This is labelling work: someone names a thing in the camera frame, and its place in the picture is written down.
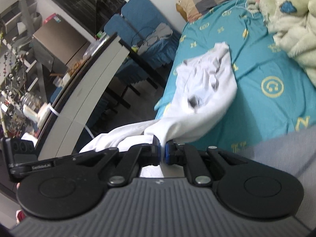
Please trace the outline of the person's left hand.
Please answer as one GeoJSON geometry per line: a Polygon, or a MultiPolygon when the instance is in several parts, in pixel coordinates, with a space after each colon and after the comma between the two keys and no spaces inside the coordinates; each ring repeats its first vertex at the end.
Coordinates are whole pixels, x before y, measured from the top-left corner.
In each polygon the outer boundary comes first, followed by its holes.
{"type": "Polygon", "coordinates": [[[21,223],[26,218],[24,212],[22,210],[16,211],[16,221],[17,224],[21,223]]]}

